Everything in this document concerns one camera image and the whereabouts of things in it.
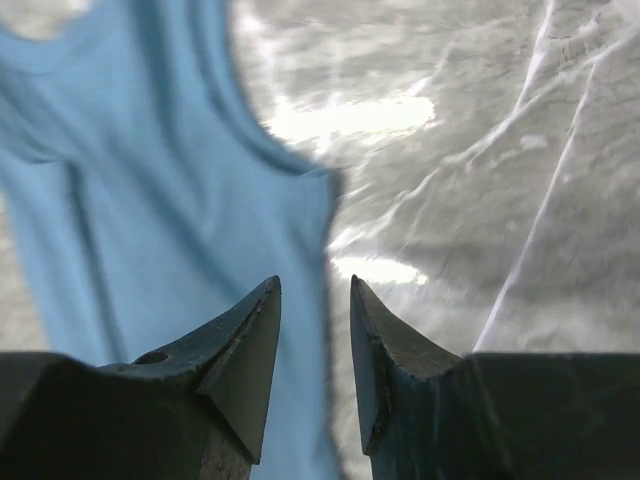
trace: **blue fabric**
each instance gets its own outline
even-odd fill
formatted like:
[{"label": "blue fabric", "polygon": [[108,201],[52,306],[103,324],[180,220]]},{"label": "blue fabric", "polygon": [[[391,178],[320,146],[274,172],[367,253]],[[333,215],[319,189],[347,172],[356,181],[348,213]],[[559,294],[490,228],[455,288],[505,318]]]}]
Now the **blue fabric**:
[{"label": "blue fabric", "polygon": [[280,275],[253,480],[338,478],[325,394],[329,174],[256,123],[228,5],[105,0],[51,42],[0,31],[0,182],[53,348],[129,362]]}]

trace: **blue cloth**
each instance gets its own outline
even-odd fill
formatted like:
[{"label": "blue cloth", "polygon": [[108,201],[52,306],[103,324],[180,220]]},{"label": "blue cloth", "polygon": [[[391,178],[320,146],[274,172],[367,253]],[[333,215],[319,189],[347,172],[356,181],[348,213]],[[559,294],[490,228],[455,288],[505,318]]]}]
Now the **blue cloth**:
[{"label": "blue cloth", "polygon": [[0,186],[55,350],[129,362],[283,285],[262,464],[331,480],[329,174],[262,130],[226,1],[104,0],[50,42],[0,32]]}]

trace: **gray marble table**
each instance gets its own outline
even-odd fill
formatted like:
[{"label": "gray marble table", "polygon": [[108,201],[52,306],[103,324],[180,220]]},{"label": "gray marble table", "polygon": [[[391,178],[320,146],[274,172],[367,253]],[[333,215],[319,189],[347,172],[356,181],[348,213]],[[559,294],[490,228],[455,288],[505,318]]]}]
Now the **gray marble table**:
[{"label": "gray marble table", "polygon": [[[354,273],[456,354],[640,350],[638,0],[234,1],[258,119],[343,178],[331,421],[352,478]],[[0,349],[41,347],[0,237]]]}]

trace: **marble surface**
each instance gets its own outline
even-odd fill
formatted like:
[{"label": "marble surface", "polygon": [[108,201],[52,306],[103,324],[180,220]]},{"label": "marble surface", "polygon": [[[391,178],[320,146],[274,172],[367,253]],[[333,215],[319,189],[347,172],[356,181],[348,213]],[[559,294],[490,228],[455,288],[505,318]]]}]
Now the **marble surface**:
[{"label": "marble surface", "polygon": [[[356,273],[456,354],[638,351],[638,0],[234,0],[263,125],[339,169],[332,419],[361,455]],[[45,345],[0,229],[0,349]]]}]

